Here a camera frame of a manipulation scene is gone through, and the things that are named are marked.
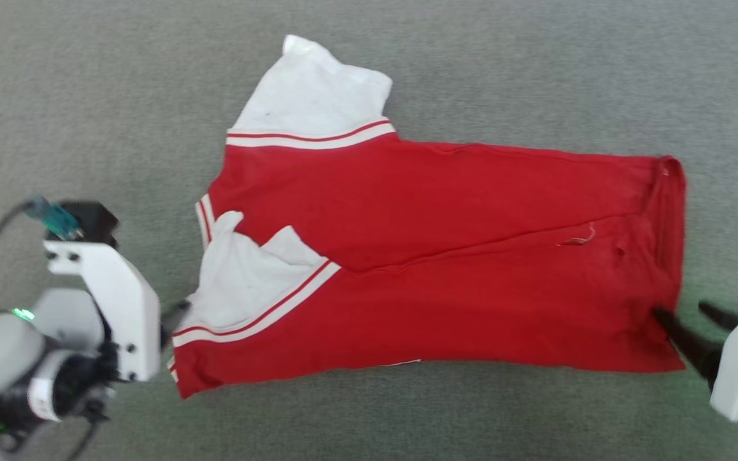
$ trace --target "red and white t-shirt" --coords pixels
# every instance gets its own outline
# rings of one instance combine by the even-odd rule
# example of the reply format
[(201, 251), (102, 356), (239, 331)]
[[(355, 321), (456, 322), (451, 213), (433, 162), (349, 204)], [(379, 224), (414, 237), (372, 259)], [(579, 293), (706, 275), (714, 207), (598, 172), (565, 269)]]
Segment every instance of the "red and white t-shirt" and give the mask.
[(196, 205), (182, 396), (418, 360), (682, 368), (674, 158), (401, 140), (391, 81), (290, 36)]

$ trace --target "green light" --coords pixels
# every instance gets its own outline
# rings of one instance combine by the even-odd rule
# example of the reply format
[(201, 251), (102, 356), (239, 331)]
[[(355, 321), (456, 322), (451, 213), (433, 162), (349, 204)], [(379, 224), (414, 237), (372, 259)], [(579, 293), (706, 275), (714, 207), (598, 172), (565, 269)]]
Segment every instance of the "green light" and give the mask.
[(27, 309), (13, 309), (13, 313), (18, 315), (18, 317), (24, 318), (26, 321), (31, 321), (33, 318), (36, 318), (36, 316)]

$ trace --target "white sleeve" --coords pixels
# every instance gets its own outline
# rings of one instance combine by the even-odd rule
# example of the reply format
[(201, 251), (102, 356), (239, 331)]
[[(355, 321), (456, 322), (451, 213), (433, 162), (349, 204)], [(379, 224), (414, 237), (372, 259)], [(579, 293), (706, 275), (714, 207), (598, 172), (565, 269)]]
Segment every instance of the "white sleeve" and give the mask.
[(388, 76), (342, 64), (320, 44), (287, 35), (283, 56), (263, 76), (229, 133), (345, 133), (385, 120), (391, 87)]

